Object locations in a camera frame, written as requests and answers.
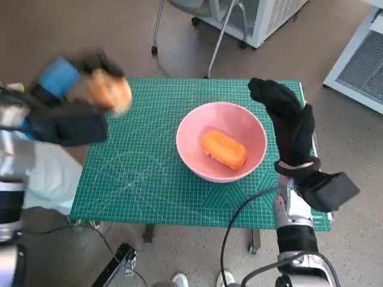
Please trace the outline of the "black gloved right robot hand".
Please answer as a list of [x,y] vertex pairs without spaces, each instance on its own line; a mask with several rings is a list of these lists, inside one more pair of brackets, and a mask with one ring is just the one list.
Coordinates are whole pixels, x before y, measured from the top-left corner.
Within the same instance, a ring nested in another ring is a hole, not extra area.
[[248,89],[252,100],[263,104],[271,117],[281,161],[292,167],[312,161],[312,106],[302,106],[293,91],[272,80],[252,78]]

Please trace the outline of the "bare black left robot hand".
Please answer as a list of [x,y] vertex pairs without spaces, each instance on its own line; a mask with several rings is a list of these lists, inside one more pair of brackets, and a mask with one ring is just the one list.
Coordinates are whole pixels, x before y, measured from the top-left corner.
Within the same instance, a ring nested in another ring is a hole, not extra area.
[[58,56],[30,86],[29,93],[47,106],[57,106],[79,82],[81,75],[88,75],[94,81],[99,81],[101,73],[116,82],[126,79],[123,70],[101,50],[88,51],[73,57]]

